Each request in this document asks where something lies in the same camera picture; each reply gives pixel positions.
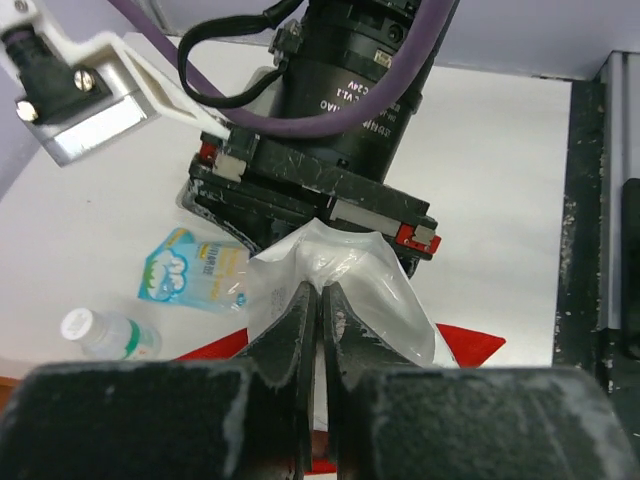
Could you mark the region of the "wooden compartment tray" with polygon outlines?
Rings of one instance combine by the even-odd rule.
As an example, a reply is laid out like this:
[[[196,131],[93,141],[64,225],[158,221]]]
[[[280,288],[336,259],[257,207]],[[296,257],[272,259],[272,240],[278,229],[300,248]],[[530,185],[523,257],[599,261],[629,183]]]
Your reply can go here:
[[[22,383],[21,379],[0,377],[0,413],[3,413],[9,403],[13,391]]]

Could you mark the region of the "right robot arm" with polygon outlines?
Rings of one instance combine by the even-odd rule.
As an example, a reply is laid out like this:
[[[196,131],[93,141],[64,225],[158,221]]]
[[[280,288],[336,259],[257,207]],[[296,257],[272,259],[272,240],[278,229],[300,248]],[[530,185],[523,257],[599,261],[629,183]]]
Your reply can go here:
[[[456,13],[454,1],[312,1],[300,20],[281,1],[258,15],[192,27],[177,51],[186,93],[224,106],[187,69],[207,40],[273,30],[273,71],[231,98],[245,109],[275,91],[255,122],[230,119],[230,136],[203,134],[184,207],[258,254],[318,219],[347,232],[377,232],[413,274],[439,246],[426,201],[385,177]]]

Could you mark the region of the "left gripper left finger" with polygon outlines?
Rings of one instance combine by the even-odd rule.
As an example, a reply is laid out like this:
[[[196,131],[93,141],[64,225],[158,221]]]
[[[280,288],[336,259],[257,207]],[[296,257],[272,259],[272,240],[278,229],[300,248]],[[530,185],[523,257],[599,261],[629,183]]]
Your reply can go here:
[[[50,364],[1,419],[5,479],[300,479],[311,465],[318,295],[228,360]]]

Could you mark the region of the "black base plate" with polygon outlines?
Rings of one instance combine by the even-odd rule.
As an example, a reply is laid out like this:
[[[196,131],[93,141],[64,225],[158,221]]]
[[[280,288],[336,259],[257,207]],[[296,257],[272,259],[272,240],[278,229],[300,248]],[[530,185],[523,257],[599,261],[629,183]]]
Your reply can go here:
[[[591,80],[571,84],[555,365],[593,375],[608,394],[638,362],[622,345],[623,186],[639,175],[639,55],[612,52]]]

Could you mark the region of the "red first aid pouch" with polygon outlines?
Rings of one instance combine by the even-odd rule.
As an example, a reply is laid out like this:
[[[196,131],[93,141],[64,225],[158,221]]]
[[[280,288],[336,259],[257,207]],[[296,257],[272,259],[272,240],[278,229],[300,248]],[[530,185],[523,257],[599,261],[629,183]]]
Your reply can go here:
[[[502,337],[457,326],[438,324],[441,335],[461,367],[479,367],[505,343]],[[248,345],[247,329],[238,330],[219,340],[177,357],[177,360],[228,359]],[[305,479],[336,479],[336,467],[328,457],[328,433],[314,430],[312,467]]]

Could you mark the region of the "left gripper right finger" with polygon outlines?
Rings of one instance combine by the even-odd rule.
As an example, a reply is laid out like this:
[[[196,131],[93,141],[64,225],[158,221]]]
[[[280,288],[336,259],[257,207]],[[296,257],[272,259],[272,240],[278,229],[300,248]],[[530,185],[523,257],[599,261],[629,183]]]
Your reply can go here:
[[[329,448],[342,479],[635,479],[611,402],[576,368],[422,368],[322,294]]]

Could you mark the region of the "clear bottle white cap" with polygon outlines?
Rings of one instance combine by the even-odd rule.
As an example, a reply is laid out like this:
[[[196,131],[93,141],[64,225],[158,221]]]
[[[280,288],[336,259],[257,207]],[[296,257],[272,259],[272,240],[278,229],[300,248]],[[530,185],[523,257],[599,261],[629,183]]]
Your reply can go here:
[[[95,360],[153,360],[162,345],[153,326],[120,313],[88,308],[76,308],[67,313],[60,324],[60,333]]]

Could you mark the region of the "blue cotton swab bag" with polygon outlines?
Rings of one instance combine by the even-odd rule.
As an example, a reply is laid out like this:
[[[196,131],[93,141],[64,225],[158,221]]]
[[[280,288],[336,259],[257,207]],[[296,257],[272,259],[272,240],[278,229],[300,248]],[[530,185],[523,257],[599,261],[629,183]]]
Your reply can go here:
[[[138,297],[216,314],[239,311],[248,300],[248,261],[238,242],[176,228],[145,259]]]

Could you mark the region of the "white gauze pad packet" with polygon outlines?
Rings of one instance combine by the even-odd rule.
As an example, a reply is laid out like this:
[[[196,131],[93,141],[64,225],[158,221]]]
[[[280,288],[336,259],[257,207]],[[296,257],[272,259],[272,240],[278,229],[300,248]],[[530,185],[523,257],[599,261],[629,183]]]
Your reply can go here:
[[[385,367],[455,368],[396,254],[378,233],[346,233],[312,220],[249,263],[248,337],[257,340],[285,314],[299,285],[317,293],[321,322],[309,410],[311,432],[329,430],[329,368],[352,389]]]

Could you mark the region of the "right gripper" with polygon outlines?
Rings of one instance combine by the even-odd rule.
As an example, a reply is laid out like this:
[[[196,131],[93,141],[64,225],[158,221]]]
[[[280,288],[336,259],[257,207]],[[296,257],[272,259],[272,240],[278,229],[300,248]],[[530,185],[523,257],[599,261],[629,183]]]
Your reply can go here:
[[[251,255],[313,219],[380,233],[408,275],[441,243],[427,202],[242,127],[226,140],[201,135],[180,202]]]

